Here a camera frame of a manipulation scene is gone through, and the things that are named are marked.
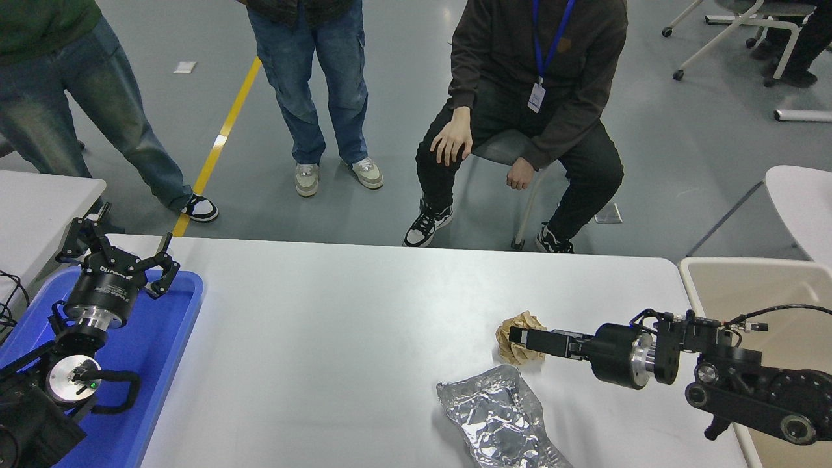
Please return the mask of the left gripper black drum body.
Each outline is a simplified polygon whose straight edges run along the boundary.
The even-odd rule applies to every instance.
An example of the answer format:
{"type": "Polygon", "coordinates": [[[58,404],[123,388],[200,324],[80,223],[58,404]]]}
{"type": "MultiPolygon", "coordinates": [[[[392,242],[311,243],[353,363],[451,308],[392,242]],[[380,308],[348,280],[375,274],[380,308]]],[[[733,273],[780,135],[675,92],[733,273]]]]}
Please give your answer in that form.
{"type": "Polygon", "coordinates": [[[146,274],[138,270],[140,259],[131,253],[117,253],[111,261],[103,253],[92,253],[81,264],[81,273],[66,299],[64,313],[72,319],[81,312],[96,308],[108,311],[119,319],[133,314],[146,274]]]}

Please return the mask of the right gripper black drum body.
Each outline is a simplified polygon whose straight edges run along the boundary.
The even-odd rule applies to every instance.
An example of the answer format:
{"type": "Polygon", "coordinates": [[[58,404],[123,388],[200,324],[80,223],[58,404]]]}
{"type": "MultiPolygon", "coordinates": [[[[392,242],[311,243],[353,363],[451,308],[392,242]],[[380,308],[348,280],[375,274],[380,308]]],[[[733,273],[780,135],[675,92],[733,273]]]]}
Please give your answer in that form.
{"type": "Polygon", "coordinates": [[[602,382],[642,390],[644,373],[635,369],[633,357],[643,333],[636,328],[606,323],[582,343],[582,355],[602,382]]]}

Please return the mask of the seated person's left hand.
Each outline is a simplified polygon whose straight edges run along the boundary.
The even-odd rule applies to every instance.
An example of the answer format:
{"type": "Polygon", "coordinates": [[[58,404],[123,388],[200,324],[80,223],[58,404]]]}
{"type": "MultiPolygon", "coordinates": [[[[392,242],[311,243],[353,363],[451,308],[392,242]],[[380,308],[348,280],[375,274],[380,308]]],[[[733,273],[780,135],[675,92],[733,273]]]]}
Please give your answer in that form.
{"type": "Polygon", "coordinates": [[[535,172],[526,158],[518,157],[508,171],[506,184],[512,190],[526,190],[532,183],[535,172]]]}

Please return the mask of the seated person's right hand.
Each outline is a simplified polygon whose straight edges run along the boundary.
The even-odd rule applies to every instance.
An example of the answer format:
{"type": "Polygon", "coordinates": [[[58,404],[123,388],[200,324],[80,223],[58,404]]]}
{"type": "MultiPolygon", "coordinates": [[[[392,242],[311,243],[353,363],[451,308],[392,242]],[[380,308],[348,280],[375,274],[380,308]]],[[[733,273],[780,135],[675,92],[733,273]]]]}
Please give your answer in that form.
{"type": "Polygon", "coordinates": [[[437,164],[450,166],[466,160],[472,148],[471,109],[457,107],[452,110],[450,122],[434,137],[429,149],[435,153],[437,164]]]}

